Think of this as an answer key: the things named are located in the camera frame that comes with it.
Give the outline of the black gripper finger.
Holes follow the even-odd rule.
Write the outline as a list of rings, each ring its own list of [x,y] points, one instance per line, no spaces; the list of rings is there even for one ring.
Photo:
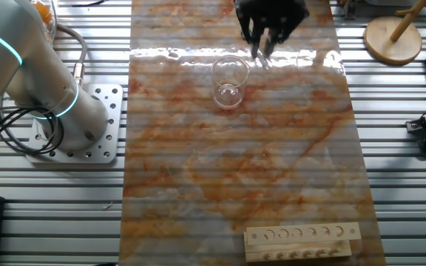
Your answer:
[[[267,23],[269,28],[268,38],[263,53],[266,58],[270,58],[277,44],[283,44],[290,34],[306,19],[309,13],[299,13],[292,16],[286,16],[275,19]]]
[[[237,10],[236,15],[240,23],[243,40],[251,45],[251,57],[255,59],[260,46],[260,38],[263,34],[263,23],[258,17],[246,11]]]

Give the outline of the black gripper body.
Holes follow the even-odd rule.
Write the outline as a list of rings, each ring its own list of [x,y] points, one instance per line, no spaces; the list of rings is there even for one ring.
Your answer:
[[[236,0],[234,2],[240,26],[250,24],[281,30],[295,29],[306,19],[306,5],[297,0]]]

